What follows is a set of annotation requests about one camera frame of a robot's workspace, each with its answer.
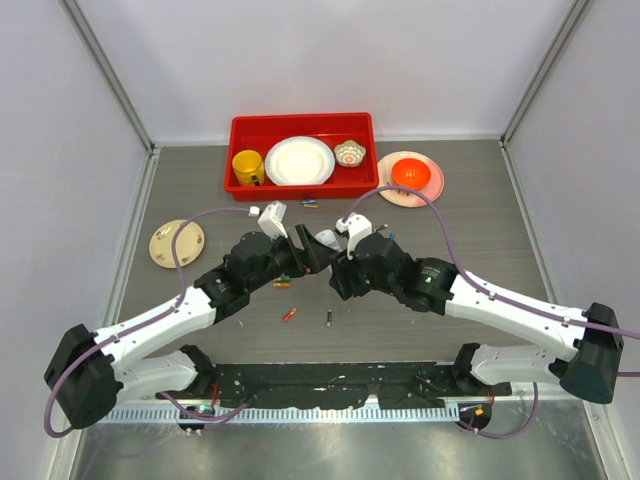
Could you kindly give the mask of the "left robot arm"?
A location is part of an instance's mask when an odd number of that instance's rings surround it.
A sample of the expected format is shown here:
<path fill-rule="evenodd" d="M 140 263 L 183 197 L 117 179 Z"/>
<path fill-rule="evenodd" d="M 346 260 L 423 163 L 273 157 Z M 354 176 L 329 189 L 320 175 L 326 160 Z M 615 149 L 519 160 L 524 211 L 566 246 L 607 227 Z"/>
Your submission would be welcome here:
<path fill-rule="evenodd" d="M 51 390 L 45 432 L 53 438 L 64 435 L 51 425 L 55 406 L 72 429 L 84 429 L 134 397 L 164 391 L 205 397 L 213 385 L 213 367 L 205 354 L 194 346 L 161 358 L 154 352 L 236 314 L 253 292 L 282 275 L 300 278 L 326 269 L 340 250 L 335 232 L 311 234 L 303 225 L 296 232 L 298 244 L 287 235 L 246 233 L 219 266 L 177 297 L 109 328 L 92 332 L 79 324 L 68 329 L 44 373 Z"/>

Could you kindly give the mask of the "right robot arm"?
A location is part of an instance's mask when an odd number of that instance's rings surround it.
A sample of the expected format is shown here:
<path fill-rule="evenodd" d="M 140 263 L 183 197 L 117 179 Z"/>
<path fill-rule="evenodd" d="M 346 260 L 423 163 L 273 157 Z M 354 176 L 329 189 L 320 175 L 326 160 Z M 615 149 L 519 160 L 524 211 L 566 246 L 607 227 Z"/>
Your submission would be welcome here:
<path fill-rule="evenodd" d="M 614 310 L 546 303 L 491 284 L 445 260 L 412 258 L 378 233 L 331 260 L 330 286 L 348 300 L 372 291 L 416 312 L 475 321 L 528 341 L 527 346 L 466 344 L 451 380 L 465 395 L 504 382 L 559 385 L 582 400 L 613 400 L 624 342 Z"/>

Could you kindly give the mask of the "white remote control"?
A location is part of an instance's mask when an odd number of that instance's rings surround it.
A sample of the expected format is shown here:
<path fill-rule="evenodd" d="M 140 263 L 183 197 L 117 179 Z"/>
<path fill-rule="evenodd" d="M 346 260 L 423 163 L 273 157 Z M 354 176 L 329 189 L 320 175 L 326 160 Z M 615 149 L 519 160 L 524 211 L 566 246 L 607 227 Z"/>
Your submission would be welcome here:
<path fill-rule="evenodd" d="M 335 252 L 342 252 L 347 249 L 348 235 L 346 233 L 340 233 L 335 229 L 322 230 L 318 232 L 314 238 Z"/>

